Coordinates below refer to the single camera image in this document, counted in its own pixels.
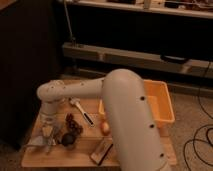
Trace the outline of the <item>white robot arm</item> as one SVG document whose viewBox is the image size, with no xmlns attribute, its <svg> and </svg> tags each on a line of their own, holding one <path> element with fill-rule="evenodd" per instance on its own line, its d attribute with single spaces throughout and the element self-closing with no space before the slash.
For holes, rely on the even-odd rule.
<svg viewBox="0 0 213 171">
<path fill-rule="evenodd" d="M 100 98 L 122 171 L 171 171 L 146 97 L 144 80 L 135 72 L 116 69 L 106 76 L 68 85 L 54 81 L 37 89 L 40 114 L 57 113 L 63 98 Z"/>
</svg>

